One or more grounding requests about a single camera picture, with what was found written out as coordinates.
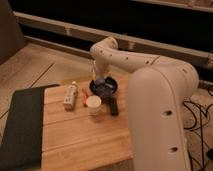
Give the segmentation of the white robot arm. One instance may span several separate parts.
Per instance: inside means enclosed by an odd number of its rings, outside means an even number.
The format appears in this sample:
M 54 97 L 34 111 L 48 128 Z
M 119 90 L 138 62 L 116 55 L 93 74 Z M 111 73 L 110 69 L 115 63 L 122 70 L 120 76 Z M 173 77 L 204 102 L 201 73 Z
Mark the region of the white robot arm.
M 188 62 L 156 54 L 121 51 L 115 38 L 90 48 L 96 78 L 110 65 L 130 73 L 126 110 L 135 171 L 191 171 L 181 106 L 198 88 Z

